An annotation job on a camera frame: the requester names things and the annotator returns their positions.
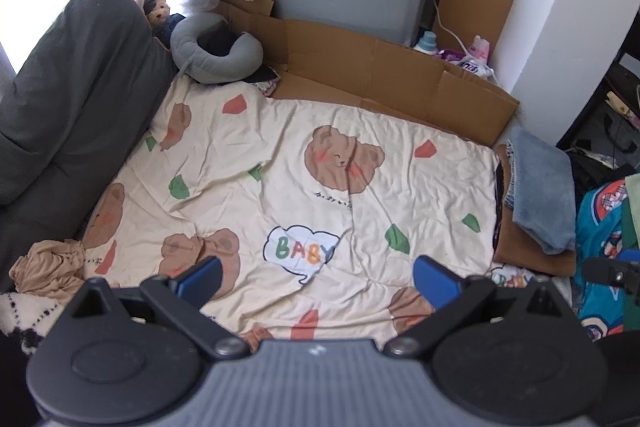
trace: gray ribbed surface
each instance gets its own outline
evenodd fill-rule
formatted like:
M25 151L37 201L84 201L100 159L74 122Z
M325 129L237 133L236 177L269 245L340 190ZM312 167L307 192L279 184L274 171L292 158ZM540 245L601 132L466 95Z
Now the gray ribbed surface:
M448 402L418 362L391 360L369 341L266 341L222 362L197 395L153 427L495 426ZM588 421L563 424L592 426Z

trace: sticker label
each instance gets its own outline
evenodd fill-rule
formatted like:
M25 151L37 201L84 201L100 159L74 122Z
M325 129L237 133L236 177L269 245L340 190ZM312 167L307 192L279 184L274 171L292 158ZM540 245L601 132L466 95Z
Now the sticker label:
M286 271L300 276L300 284L305 284L331 260L338 241L337 235L313 232L303 225L287 230L276 227L262 248L262 256L265 261L279 264Z

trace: black handle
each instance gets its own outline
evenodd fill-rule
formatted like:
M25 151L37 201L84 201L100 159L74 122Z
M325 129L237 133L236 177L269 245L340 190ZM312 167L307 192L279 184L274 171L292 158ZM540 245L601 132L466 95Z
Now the black handle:
M634 152L636 152L636 150L638 150L638 146L633 142L629 144L629 147L624 147L620 145L615 138L613 138L611 134L611 126L613 125L613 118L611 118L608 114L604 116L602 123L604 124L604 134L607 135L607 138L609 139L613 147L618 149L623 154L633 154Z

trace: bear print bed sheet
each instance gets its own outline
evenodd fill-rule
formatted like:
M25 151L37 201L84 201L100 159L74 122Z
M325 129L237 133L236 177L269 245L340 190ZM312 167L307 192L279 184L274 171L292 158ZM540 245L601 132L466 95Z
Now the bear print bed sheet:
M496 166L420 124L177 77L92 216L84 275L138 285L215 255L223 282L202 312L253 348L381 345L434 312L416 257L463 277L490 269Z

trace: power cord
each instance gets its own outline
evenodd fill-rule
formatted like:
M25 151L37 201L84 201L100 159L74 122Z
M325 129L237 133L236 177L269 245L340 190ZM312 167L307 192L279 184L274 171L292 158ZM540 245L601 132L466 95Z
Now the power cord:
M436 9L436 20L438 22L438 26L440 26L440 28L442 28L448 34L452 35L453 38L455 38L458 41L458 44L462 48L462 51L465 52L465 55L470 57L470 60L473 61L474 63L476 63L476 65L482 66L483 68L486 68L489 71L490 76L494 79L496 86L500 86L500 83L498 82L498 77L495 76L495 71L492 68L490 68L488 64L483 64L482 62L480 62L480 60L478 60L473 55L471 55L469 53L469 50L466 48L466 46L460 40L460 37L457 36L453 31L451 31L450 29L446 28L442 24L442 20L440 19L440 9L438 8L438 4L436 3L436 0L431 0L431 1L433 1L433 6Z

